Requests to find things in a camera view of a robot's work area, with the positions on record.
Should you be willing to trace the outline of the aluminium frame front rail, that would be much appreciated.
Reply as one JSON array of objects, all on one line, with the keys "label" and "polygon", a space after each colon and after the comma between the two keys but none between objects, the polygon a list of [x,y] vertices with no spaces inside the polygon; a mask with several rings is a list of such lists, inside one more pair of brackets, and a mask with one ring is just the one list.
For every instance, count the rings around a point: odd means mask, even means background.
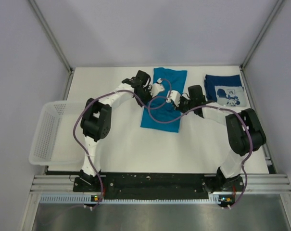
[{"label": "aluminium frame front rail", "polygon": [[[72,193],[75,175],[35,175],[30,193]],[[249,174],[247,194],[289,194],[291,184],[284,174]]]}]

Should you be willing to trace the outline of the folded navy cartoon print shirt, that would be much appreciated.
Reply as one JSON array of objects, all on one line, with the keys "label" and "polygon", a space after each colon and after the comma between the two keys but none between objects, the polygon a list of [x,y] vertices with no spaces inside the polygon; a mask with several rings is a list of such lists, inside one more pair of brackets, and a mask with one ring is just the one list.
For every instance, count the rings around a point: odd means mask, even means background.
[{"label": "folded navy cartoon print shirt", "polygon": [[214,101],[222,106],[247,106],[244,86],[242,85],[240,75],[205,75],[204,88],[208,101]]}]

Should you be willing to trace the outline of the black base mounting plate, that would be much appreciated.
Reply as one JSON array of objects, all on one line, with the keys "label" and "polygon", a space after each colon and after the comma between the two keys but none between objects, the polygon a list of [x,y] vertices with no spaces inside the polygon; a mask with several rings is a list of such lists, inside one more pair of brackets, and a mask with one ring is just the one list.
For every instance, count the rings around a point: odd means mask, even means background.
[{"label": "black base mounting plate", "polygon": [[[75,178],[73,191],[78,193],[100,193],[108,199],[123,198],[159,198],[192,199],[204,198],[208,192],[204,188],[206,181],[216,174],[179,174],[179,173],[125,173],[102,172],[95,178],[95,184],[89,185],[80,176]],[[233,194],[243,189],[244,183],[236,182],[226,192]]]}]

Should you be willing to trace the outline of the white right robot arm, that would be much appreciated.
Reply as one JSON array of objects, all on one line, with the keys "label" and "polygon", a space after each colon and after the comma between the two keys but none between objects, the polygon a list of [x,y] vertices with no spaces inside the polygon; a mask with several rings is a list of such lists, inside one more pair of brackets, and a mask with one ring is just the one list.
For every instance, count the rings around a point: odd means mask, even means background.
[{"label": "white right robot arm", "polygon": [[211,193],[227,191],[240,181],[240,174],[245,172],[245,163],[253,152],[266,143],[266,135],[252,108],[237,113],[206,99],[200,85],[189,87],[188,92],[187,96],[176,90],[168,93],[168,99],[176,110],[183,115],[193,112],[201,118],[224,125],[227,129],[230,151],[218,167],[215,177],[204,184],[205,190]]}]

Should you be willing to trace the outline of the aluminium frame post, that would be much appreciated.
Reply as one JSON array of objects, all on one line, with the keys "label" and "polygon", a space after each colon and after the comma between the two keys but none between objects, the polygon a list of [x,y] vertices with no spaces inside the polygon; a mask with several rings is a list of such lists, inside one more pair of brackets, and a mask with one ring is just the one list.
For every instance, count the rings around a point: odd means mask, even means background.
[{"label": "aluminium frame post", "polygon": [[263,26],[261,27],[261,30],[259,31],[256,39],[254,40],[251,48],[249,49],[246,57],[244,58],[242,64],[240,65],[241,70],[245,69],[248,66],[249,62],[251,61],[255,52],[257,51],[258,47],[260,46],[261,42],[265,38],[266,33],[268,32],[268,30],[272,26],[275,18],[278,16],[278,14],[282,10],[285,3],[286,3],[286,0],[276,0],[275,1],[275,4],[274,4],[272,10],[270,11],[270,14],[266,18]]},{"label": "aluminium frame post", "polygon": [[41,9],[39,8],[38,4],[35,0],[27,0],[27,3],[29,4],[33,14],[37,18],[40,26],[42,27],[43,32],[45,33],[49,43],[51,44],[53,50],[55,51],[57,57],[65,67],[68,73],[71,73],[73,71],[73,68],[69,64],[62,48],[60,47],[54,33],[52,32],[50,26],[48,25],[48,22],[46,21]]}]

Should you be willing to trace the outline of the aluminium frame left post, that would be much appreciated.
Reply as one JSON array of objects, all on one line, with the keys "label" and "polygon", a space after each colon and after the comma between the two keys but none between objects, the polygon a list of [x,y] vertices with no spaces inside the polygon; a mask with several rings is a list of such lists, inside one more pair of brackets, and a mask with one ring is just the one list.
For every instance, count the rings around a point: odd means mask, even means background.
[{"label": "aluminium frame left post", "polygon": [[27,3],[29,4],[33,14],[37,18],[40,26],[42,27],[43,32],[45,33],[49,43],[51,44],[53,50],[55,51],[57,57],[65,67],[68,73],[71,73],[73,71],[73,68],[69,64],[62,48],[60,47],[54,33],[52,32],[50,26],[48,25],[48,22],[46,21],[41,9],[39,8],[38,4],[35,0],[27,0]]}]

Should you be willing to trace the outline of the teal blue t shirt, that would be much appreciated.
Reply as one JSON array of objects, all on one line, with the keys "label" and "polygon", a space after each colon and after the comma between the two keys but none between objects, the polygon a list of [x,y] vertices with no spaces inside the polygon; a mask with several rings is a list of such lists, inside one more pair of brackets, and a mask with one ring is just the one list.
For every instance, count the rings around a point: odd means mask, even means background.
[{"label": "teal blue t shirt", "polygon": [[[153,81],[156,82],[158,79],[162,79],[162,85],[165,88],[165,91],[158,94],[159,99],[155,99],[151,103],[151,107],[155,107],[155,110],[151,110],[151,114],[148,113],[147,109],[143,110],[141,127],[142,128],[150,128],[156,130],[162,130],[167,132],[179,132],[180,120],[173,123],[164,122],[174,120],[181,115],[180,111],[175,110],[171,103],[167,103],[165,99],[161,97],[166,97],[170,90],[178,91],[180,94],[183,93],[187,71],[186,70],[172,70],[163,67],[158,67],[153,70]],[[162,123],[157,123],[152,120],[151,116],[153,116],[156,120],[161,121]]]}]

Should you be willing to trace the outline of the aluminium frame right post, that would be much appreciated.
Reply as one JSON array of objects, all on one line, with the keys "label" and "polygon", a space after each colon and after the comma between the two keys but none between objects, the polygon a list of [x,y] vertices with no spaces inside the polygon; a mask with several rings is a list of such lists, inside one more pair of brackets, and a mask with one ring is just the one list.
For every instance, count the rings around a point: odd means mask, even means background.
[{"label": "aluminium frame right post", "polygon": [[286,0],[276,0],[275,1],[275,4],[274,4],[272,10],[270,11],[270,14],[266,18],[263,26],[261,27],[261,30],[259,31],[256,39],[254,40],[251,48],[249,49],[246,57],[244,58],[242,64],[240,65],[241,70],[245,69],[248,66],[249,62],[251,61],[255,52],[257,51],[258,47],[260,46],[261,42],[265,38],[266,33],[268,32],[268,30],[272,26],[275,18],[278,16],[278,14],[282,10],[285,3],[286,3]]}]

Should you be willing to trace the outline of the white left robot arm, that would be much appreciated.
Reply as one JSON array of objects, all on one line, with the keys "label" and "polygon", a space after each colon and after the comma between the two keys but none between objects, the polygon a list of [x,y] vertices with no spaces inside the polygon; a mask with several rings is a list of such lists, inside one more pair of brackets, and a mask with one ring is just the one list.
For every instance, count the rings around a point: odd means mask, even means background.
[{"label": "white left robot arm", "polygon": [[150,81],[150,75],[139,70],[134,77],[124,79],[113,92],[87,100],[85,109],[78,118],[85,144],[79,141],[77,143],[85,151],[79,176],[90,191],[100,187],[101,180],[98,173],[101,167],[96,149],[98,141],[106,138],[111,130],[112,111],[133,98],[139,106],[146,105],[153,98]]}]

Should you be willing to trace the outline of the white perforated plastic basket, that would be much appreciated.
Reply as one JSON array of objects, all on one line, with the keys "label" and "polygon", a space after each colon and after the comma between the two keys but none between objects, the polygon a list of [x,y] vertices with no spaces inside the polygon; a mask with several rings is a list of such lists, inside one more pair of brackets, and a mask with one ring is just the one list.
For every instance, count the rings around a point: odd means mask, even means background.
[{"label": "white perforated plastic basket", "polygon": [[42,107],[29,154],[29,162],[39,166],[74,165],[85,154],[73,137],[73,128],[85,103],[54,101]]}]

